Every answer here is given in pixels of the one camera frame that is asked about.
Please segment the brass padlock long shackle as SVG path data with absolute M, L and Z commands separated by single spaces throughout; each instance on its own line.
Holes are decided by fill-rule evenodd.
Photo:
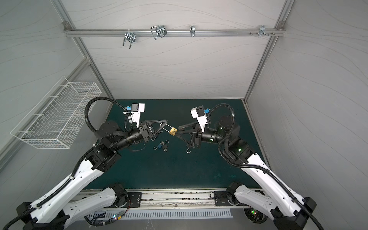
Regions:
M 176 129 L 175 127 L 165 123 L 165 122 L 162 122 L 160 123 L 160 127 L 162 130 L 166 131 L 167 133 L 169 133 L 170 135 L 172 136 L 175 136 L 176 135 L 176 132 L 178 131 L 178 129 Z

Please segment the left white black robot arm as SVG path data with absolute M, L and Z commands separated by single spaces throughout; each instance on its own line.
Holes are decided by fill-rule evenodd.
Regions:
M 90 182 L 108 171 L 120 158 L 120 149 L 148 142 L 158 135 L 166 120 L 147 120 L 130 132 L 124 132 L 115 121 L 103 123 L 95 132 L 97 146 L 89 149 L 77 161 L 72 173 L 52 190 L 34 202 L 24 202 L 17 208 L 25 230 L 64 230 L 82 217 L 116 202 L 124 203 L 127 193 L 121 185 L 109 187 L 88 198 L 72 199 Z

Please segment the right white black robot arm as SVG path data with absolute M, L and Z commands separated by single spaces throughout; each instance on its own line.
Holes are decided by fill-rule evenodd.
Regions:
M 240 138 L 240 126 L 233 116 L 221 117 L 215 128 L 210 128 L 207 121 L 207 117 L 202 116 L 196 122 L 182 125 L 176 136 L 184 140 L 184 136 L 189 135 L 185 140 L 189 148 L 198 148 L 203 142 L 217 144 L 220 156 L 229 165 L 241 169 L 263 189 L 254 191 L 243 184 L 232 183 L 227 188 L 229 203 L 249 206 L 250 215 L 263 214 L 279 230 L 302 230 L 309 220 L 323 229 L 313 215 L 315 201 L 302 197 L 276 176 L 260 155 Z

